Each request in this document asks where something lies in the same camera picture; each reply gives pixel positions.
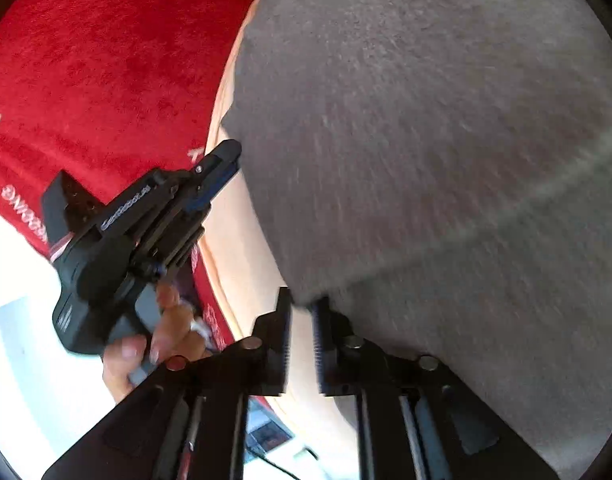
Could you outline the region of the person's left hand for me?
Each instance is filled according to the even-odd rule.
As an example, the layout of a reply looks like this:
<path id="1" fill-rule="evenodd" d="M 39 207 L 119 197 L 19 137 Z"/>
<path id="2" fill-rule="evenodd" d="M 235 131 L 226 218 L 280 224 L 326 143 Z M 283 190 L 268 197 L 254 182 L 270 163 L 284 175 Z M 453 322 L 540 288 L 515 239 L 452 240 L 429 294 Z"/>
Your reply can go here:
<path id="1" fill-rule="evenodd" d="M 204 337 L 192 330 L 194 312 L 176 287 L 159 283 L 156 300 L 161 319 L 150 344 L 146 344 L 146 337 L 136 335 L 116 340 L 104 350 L 102 378 L 116 403 L 134 390 L 130 374 L 138 370 L 143 360 L 158 365 L 172 356 L 183 356 L 190 362 L 211 356 Z"/>

